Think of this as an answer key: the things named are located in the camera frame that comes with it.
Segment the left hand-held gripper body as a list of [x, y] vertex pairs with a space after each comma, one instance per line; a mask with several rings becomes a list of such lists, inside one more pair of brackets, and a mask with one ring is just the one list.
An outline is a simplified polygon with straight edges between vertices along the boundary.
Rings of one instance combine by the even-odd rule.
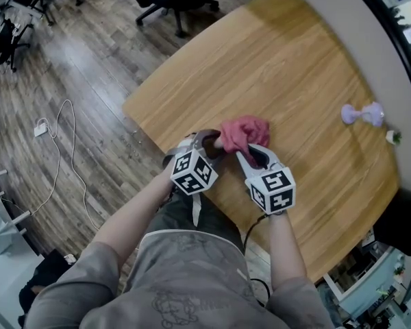
[[195, 149], [194, 140], [189, 151], [175, 156], [171, 180], [181, 192], [194, 195], [212, 187], [219, 176], [217, 168], [211, 167]]

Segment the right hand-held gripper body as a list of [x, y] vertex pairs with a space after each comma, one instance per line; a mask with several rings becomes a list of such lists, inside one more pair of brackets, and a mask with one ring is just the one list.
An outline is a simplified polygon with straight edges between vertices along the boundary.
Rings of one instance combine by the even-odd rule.
[[266, 215], [295, 206], [296, 183], [288, 167], [267, 171], [245, 180], [252, 201]]

